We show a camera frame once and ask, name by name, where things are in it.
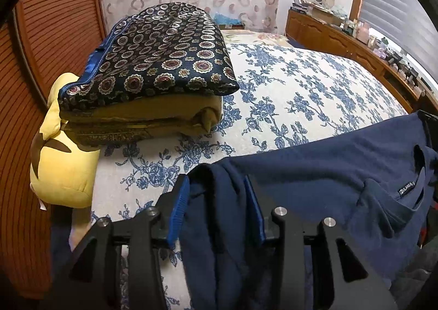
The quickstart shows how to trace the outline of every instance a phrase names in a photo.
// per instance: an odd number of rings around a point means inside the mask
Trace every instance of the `box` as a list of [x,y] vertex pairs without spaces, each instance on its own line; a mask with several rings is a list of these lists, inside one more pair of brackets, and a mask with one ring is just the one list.
[[245,29],[244,25],[219,25],[219,29]]
[[339,26],[343,22],[339,17],[334,16],[330,11],[322,7],[312,6],[309,15],[319,21],[324,21],[329,25]]

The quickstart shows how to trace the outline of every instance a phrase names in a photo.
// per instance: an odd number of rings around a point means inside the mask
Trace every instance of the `cabinet door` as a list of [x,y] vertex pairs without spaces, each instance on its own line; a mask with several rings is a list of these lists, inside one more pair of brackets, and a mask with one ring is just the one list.
[[351,58],[348,42],[335,32],[327,33],[322,47],[324,53],[338,55],[340,57]]
[[294,13],[289,13],[286,25],[286,36],[299,42],[301,32],[301,21]]
[[379,57],[370,57],[365,52],[361,52],[359,50],[356,50],[354,54],[352,55],[351,59],[358,62],[360,65],[362,65],[365,69],[367,69],[370,73],[372,73],[374,76],[379,70],[382,70],[380,67],[380,64],[377,62],[377,59]]
[[324,45],[323,25],[319,22],[303,25],[299,42],[307,49],[321,51]]

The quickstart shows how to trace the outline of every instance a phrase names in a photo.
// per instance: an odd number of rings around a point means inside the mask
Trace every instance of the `clothing label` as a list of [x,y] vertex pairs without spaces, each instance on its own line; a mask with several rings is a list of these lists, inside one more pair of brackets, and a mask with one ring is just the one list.
[[415,183],[414,182],[409,182],[407,183],[404,187],[402,187],[399,190],[399,194],[401,197],[405,196],[409,191],[411,191],[413,188],[415,188]]

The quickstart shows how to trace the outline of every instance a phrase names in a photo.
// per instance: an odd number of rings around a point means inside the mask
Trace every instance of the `silver screw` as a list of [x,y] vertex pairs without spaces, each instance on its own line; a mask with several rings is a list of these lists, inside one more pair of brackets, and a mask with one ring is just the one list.
[[97,225],[99,227],[106,227],[110,224],[111,219],[107,218],[107,217],[101,217],[99,218],[99,220],[96,221]]
[[336,226],[336,220],[332,217],[326,217],[324,219],[324,223],[329,226],[329,227],[334,227]]
[[149,216],[155,216],[159,213],[158,209],[154,206],[148,207],[146,209],[146,212],[148,213]]
[[284,216],[284,215],[287,214],[287,209],[285,207],[283,207],[283,206],[279,206],[279,207],[276,207],[274,209],[274,212],[278,216]]

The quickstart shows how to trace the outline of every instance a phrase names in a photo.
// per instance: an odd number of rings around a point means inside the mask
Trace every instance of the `navy shirt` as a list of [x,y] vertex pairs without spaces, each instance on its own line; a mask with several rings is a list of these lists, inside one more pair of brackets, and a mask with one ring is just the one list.
[[437,153],[418,114],[305,145],[202,164],[189,173],[180,234],[196,309],[264,307],[272,257],[247,241],[244,178],[303,220],[333,217],[376,272],[393,279],[415,252]]

